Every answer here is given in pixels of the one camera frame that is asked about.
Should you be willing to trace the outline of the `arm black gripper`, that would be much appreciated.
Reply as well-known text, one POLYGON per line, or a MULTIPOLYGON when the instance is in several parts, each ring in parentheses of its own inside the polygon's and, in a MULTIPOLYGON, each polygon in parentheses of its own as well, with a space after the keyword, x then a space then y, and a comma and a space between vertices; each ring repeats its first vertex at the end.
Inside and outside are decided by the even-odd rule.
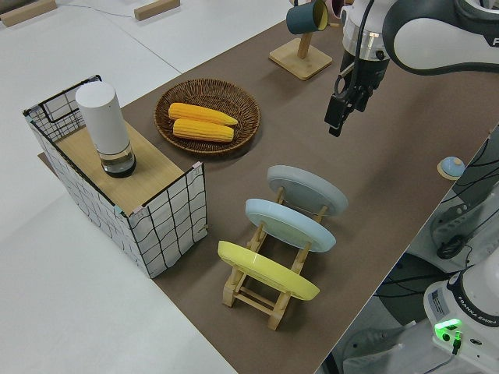
MULTIPOLYGON (((354 61, 354 55, 351 55, 348 51, 344 51, 340 72, 348 68, 354 61)), ((331 135, 335 137, 341 135, 342 126, 351 112, 349 102, 354 102, 354 108, 359 112, 364 112, 366 110, 368 100, 373 95, 373 92, 380 86, 389 62, 389 59, 382 61, 360 59, 358 64, 354 66, 354 68, 357 68, 356 81, 353 93, 348 98, 348 101, 346 100, 347 97, 344 92, 347 91, 352 80, 353 69, 343 77, 345 84, 341 91, 338 91, 338 84, 341 80, 341 78, 338 77, 334 85, 335 94, 331 95, 324 117, 324 121, 329 125, 328 132, 331 135)))

